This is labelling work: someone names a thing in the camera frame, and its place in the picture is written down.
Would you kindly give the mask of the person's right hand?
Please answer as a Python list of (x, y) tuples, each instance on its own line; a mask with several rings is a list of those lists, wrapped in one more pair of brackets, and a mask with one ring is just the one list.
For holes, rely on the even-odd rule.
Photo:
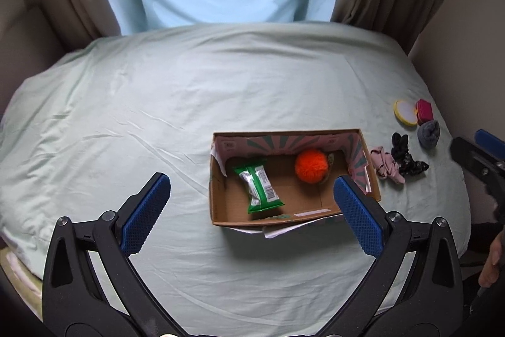
[(483, 269), (478, 277), (478, 283), (483, 288), (491, 287), (499, 278), (499, 262), (503, 254), (502, 235), (503, 231), (500, 231), (490, 244), (489, 255), (487, 256)]

